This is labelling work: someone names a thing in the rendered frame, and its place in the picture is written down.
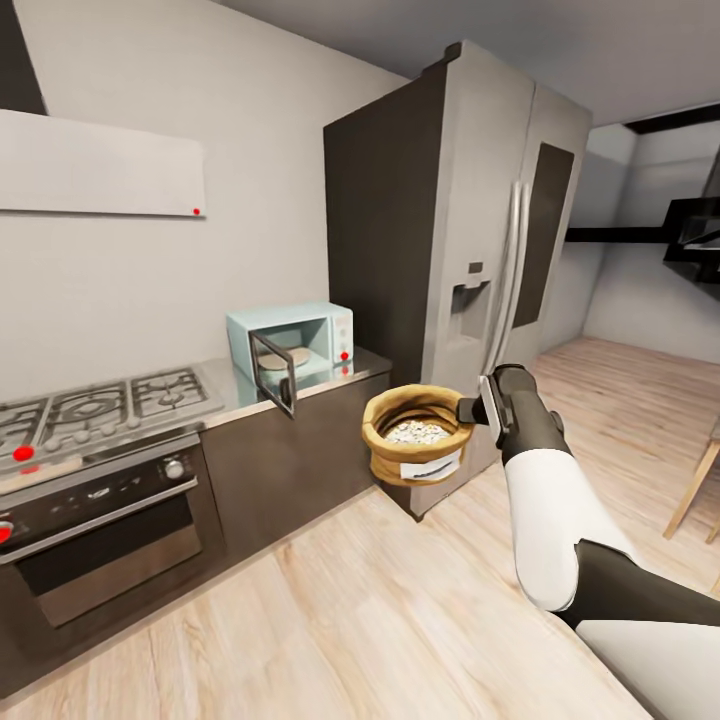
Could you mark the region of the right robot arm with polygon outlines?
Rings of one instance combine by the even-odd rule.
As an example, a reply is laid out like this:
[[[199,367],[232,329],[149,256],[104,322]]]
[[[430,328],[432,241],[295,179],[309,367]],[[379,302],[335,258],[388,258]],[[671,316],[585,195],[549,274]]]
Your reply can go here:
[[[655,720],[720,720],[720,599],[642,568],[583,476],[536,379],[505,363],[460,423],[489,425],[509,492],[517,581]]]

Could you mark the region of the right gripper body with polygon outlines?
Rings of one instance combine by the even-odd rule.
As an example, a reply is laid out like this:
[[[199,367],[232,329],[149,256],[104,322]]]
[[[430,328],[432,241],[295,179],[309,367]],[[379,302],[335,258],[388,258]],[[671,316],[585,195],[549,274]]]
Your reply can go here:
[[[489,425],[487,413],[485,413],[480,396],[476,399],[467,399],[466,397],[459,399],[456,414],[455,418],[460,423]]]

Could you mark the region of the microwave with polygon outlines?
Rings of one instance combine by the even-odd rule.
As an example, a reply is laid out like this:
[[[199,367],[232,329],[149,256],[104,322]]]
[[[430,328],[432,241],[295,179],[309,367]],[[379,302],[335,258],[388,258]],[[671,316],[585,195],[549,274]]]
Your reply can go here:
[[[293,422],[295,375],[353,358],[353,311],[299,301],[225,314],[233,363]]]

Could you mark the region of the popcorn bag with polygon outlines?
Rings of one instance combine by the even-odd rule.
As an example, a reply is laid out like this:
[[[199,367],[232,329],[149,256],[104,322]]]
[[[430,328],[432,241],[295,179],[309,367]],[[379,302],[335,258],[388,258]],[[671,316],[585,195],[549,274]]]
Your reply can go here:
[[[455,418],[463,395],[435,385],[410,384],[373,397],[365,407],[361,437],[371,449],[371,471],[392,485],[435,485],[460,468],[476,424]],[[432,441],[387,439],[404,425],[440,429]]]

